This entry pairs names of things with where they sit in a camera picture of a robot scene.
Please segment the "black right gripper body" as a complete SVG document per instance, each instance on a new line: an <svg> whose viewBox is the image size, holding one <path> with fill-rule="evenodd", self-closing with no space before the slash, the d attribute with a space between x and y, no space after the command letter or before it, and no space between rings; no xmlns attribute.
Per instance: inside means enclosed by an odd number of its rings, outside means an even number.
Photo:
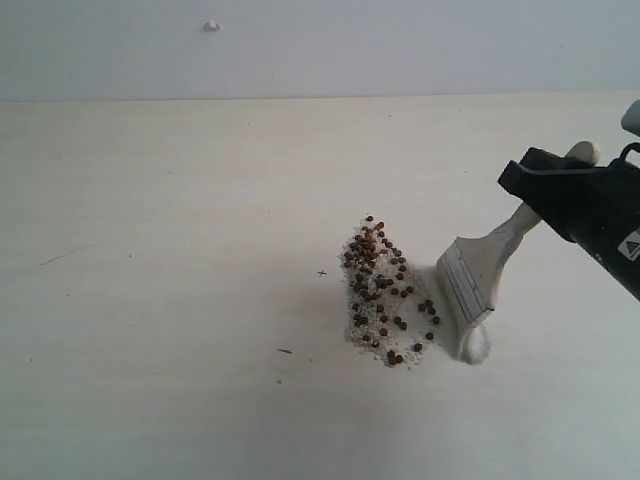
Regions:
<svg viewBox="0 0 640 480"><path fill-rule="evenodd" d="M639 297L639 167L629 144L605 167L573 179L569 237L634 298Z"/></svg>

